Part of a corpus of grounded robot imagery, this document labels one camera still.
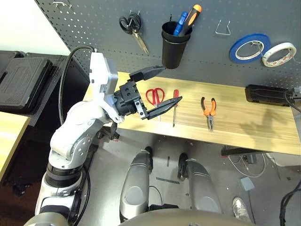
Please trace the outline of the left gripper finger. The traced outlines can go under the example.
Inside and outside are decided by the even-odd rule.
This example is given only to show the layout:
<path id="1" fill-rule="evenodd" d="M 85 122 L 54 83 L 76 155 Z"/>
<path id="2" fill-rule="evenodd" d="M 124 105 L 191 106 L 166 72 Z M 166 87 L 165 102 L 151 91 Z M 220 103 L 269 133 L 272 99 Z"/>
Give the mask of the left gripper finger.
<path id="1" fill-rule="evenodd" d="M 182 100 L 182 96 L 168 99 L 168 100 L 160 103 L 154 109 L 147 111 L 146 116 L 144 116 L 143 119 L 150 120 L 150 119 L 156 118 L 156 117 L 168 112 L 170 109 L 172 109 L 174 106 L 176 106 L 181 100 Z"/>
<path id="2" fill-rule="evenodd" d="M 159 73 L 163 72 L 166 69 L 165 66 L 150 66 L 145 67 L 141 70 L 138 70 L 136 72 L 129 74 L 129 81 L 141 81 L 141 80 L 148 80 L 155 76 L 157 76 Z"/>

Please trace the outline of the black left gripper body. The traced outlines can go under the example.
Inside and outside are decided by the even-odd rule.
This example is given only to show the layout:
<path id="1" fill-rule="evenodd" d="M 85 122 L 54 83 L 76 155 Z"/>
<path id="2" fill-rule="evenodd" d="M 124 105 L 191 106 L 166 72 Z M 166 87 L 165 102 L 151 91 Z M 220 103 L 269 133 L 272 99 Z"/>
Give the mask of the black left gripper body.
<path id="1" fill-rule="evenodd" d="M 121 116 L 138 113 L 141 119 L 146 119 L 147 109 L 133 80 L 128 80 L 114 93 L 115 106 Z"/>

